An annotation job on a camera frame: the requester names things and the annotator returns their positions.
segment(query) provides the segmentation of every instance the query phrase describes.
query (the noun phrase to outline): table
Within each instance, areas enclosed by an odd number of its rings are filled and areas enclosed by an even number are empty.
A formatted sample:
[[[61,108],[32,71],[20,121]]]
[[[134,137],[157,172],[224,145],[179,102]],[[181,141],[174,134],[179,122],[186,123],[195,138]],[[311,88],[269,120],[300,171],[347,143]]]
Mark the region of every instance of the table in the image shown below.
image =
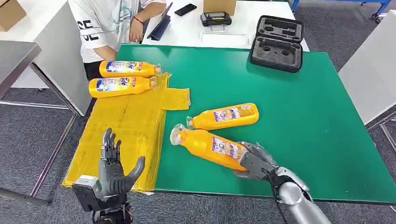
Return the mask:
[[[170,25],[166,29],[160,41],[147,39],[147,35],[154,29],[159,22],[159,17],[153,17],[148,23],[145,37],[142,44],[150,45],[170,45],[170,46],[189,46],[189,47],[226,47],[250,49],[255,37],[257,22],[262,15],[271,15],[294,20],[294,15],[287,2],[265,2],[265,1],[237,1],[235,14],[232,17],[233,22],[230,26],[225,26],[225,31],[212,32],[210,27],[202,26],[199,16],[203,12],[202,0],[168,0],[169,5],[173,2],[168,15],[170,16]],[[176,15],[174,12],[181,7],[192,3],[197,9],[184,15]],[[249,44],[231,45],[229,41],[222,39],[213,39],[211,42],[203,42],[203,33],[228,33],[228,34],[245,34],[248,36]],[[309,51],[308,46],[303,40],[301,42],[304,51]]]
[[[35,64],[79,115],[84,116],[92,97],[88,92],[88,81],[80,55],[80,32],[68,1],[18,2],[26,11],[26,16],[9,31],[0,32],[0,40],[35,42],[42,50],[35,58]],[[12,87],[48,88],[30,67],[22,72]]]
[[[267,182],[236,178],[230,169],[172,146],[170,131],[207,109],[256,103],[249,126],[211,131],[260,142],[326,201],[396,203],[396,186],[326,53],[304,52],[298,73],[260,67],[245,49],[122,45],[118,60],[160,63],[170,87],[190,88],[187,111],[168,111],[155,190],[272,196]]]
[[[38,104],[38,103],[27,103],[27,102],[15,102],[0,100],[0,105],[17,105],[17,106],[32,106],[32,107],[43,107],[43,108],[55,108],[55,109],[66,109],[71,110],[73,115],[69,120],[64,132],[62,133],[57,145],[52,151],[44,169],[42,170],[35,186],[33,187],[30,195],[24,195],[18,192],[14,192],[5,188],[0,187],[0,196],[20,200],[27,203],[43,206],[49,202],[40,198],[36,198],[37,192],[40,189],[47,173],[56,158],[59,149],[70,131],[74,120],[78,116],[78,111],[71,105],[60,90],[51,82],[51,80],[42,72],[41,68],[35,63],[36,57],[41,52],[40,47],[36,43],[32,42],[16,42],[16,41],[0,41],[0,49],[2,54],[0,55],[0,98],[10,89],[11,85],[18,79],[21,73],[30,67],[32,71],[61,99],[65,105],[49,105],[49,104]]]
[[[338,72],[365,125],[384,113],[390,114],[386,112],[396,105],[395,22],[396,10],[390,10]]]

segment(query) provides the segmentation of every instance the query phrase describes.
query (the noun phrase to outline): open carrying case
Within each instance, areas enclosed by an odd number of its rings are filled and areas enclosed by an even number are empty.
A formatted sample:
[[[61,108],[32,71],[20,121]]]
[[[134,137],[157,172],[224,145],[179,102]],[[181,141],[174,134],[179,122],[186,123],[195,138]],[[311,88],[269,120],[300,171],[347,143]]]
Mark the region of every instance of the open carrying case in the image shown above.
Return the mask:
[[[297,72],[303,64],[304,24],[274,16],[260,17],[250,50],[250,62],[278,70]]]

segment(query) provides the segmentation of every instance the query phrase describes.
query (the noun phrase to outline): yellow bottle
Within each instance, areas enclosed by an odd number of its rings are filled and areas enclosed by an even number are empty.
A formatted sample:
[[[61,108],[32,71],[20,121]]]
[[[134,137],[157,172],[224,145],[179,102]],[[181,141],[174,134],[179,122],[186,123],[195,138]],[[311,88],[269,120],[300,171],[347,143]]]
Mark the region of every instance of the yellow bottle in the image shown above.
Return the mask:
[[[94,98],[139,94],[156,88],[156,77],[95,78],[89,82],[89,93]]]
[[[247,149],[236,142],[221,138],[205,130],[189,130],[182,124],[176,125],[170,133],[172,145],[182,145],[188,151],[203,159],[225,167],[246,171],[239,165]]]
[[[250,125],[259,119],[257,106],[252,103],[223,107],[202,112],[192,118],[187,117],[189,129],[214,130],[226,127]]]
[[[140,76],[148,78],[162,75],[160,65],[129,61],[102,61],[99,66],[99,72],[103,77]]]

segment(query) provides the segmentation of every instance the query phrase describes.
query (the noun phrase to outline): green cutting mat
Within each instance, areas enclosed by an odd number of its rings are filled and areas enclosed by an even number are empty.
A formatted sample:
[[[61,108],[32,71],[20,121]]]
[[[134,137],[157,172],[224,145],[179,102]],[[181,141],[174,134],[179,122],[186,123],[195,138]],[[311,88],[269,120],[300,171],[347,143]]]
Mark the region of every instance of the green cutting mat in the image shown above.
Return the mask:
[[[186,116],[255,103],[253,125],[211,131],[259,142],[295,172],[315,199],[396,203],[396,186],[326,53],[304,52],[298,73],[251,64],[248,50],[122,45],[118,60],[160,63],[170,87],[190,88],[188,111],[168,111],[156,190],[271,196],[269,184],[172,146],[169,134]]]

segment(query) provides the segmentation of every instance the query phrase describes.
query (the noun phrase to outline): robotic arm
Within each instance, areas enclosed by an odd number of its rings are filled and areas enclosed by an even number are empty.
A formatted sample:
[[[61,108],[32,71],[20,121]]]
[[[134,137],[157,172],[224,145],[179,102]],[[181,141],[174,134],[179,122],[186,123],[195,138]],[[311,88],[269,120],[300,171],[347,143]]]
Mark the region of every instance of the robotic arm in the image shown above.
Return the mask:
[[[137,159],[135,168],[125,176],[120,160],[120,144],[115,133],[108,128],[103,134],[99,178],[82,175],[72,188],[84,211],[92,211],[94,224],[131,224],[132,214],[127,202],[127,192],[144,170],[145,157]]]
[[[277,166],[259,144],[240,143],[247,149],[240,160],[240,165],[246,168],[247,172],[235,171],[235,175],[269,181],[274,197],[287,205],[298,224],[331,224],[313,202],[308,193],[309,188],[297,175],[284,167]]]

